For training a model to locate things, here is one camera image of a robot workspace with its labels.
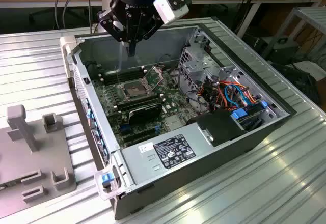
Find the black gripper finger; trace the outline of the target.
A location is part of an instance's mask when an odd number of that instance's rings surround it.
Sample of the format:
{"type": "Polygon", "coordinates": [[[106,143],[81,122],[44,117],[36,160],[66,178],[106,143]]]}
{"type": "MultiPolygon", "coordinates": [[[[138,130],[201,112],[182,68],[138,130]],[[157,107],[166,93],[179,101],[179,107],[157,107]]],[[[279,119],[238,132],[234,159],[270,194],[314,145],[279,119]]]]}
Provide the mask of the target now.
{"type": "Polygon", "coordinates": [[[98,12],[99,25],[104,28],[118,42],[122,42],[127,55],[132,56],[132,41],[127,38],[127,27],[125,27],[113,14],[111,10],[98,12]]]}
{"type": "Polygon", "coordinates": [[[149,39],[162,25],[163,21],[157,13],[151,16],[141,13],[132,41],[132,56],[135,56],[137,43],[149,39]]]}

